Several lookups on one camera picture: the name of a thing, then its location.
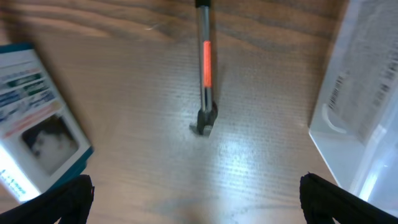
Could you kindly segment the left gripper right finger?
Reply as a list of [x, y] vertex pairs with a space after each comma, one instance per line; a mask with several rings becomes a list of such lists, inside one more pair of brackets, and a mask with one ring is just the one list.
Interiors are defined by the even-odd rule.
[[299, 191], [308, 224], [397, 223], [397, 217], [313, 173], [300, 178]]

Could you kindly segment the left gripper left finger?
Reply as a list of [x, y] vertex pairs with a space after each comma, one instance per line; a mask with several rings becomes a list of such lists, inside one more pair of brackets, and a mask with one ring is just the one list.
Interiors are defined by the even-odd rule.
[[89, 175], [79, 175], [1, 214], [1, 223], [82, 223], [87, 222], [95, 197]]

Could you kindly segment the small black orange hammer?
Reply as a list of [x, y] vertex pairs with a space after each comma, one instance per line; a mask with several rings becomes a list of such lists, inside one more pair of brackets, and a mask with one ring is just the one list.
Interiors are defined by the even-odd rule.
[[199, 66], [200, 66], [200, 109], [197, 122], [191, 125], [192, 131], [208, 137], [211, 134], [218, 115], [217, 105], [213, 94], [212, 77], [212, 46], [210, 27], [210, 0], [195, 0], [198, 22]]

